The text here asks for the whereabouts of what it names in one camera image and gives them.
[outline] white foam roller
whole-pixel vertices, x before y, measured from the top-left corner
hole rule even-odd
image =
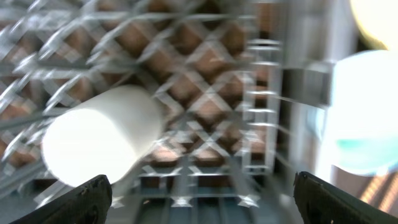
[[[98,174],[111,184],[150,153],[163,130],[158,104],[143,89],[121,86],[56,118],[42,142],[49,171],[72,187]]]

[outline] wire mesh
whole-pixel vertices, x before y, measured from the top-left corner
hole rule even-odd
[[[259,192],[249,176],[273,170],[282,54],[280,42],[260,32],[274,23],[259,23],[256,6],[238,0],[2,2],[0,116],[9,128],[0,132],[0,191],[52,178],[40,160],[40,139],[54,117],[132,83],[159,101],[168,124],[129,182],[138,197],[168,198],[172,207],[231,197],[257,207]],[[225,187],[198,188],[212,177]],[[37,203],[65,192],[59,185]]]

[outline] wire rack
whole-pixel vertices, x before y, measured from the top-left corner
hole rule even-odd
[[[159,101],[168,125],[124,180],[130,196],[113,207],[136,218],[161,200],[161,217],[178,207],[197,222],[200,205],[210,203],[225,223],[226,209],[264,217],[256,180],[272,173],[283,130],[277,2],[15,0],[0,11],[0,198],[53,178],[40,141],[56,116],[132,83]],[[69,190],[57,181],[35,201],[39,207]],[[232,202],[239,206],[225,206]]]

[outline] light blue object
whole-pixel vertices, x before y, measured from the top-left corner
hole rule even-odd
[[[372,50],[338,62],[326,123],[335,166],[356,175],[397,170],[397,53]]]

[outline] white cylinder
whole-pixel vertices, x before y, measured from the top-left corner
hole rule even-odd
[[[59,116],[42,142],[49,171],[76,187],[105,174],[111,184],[150,153],[163,130],[162,113],[143,89],[121,86]]]
[[[398,1],[351,0],[355,21],[374,49],[398,50]]]

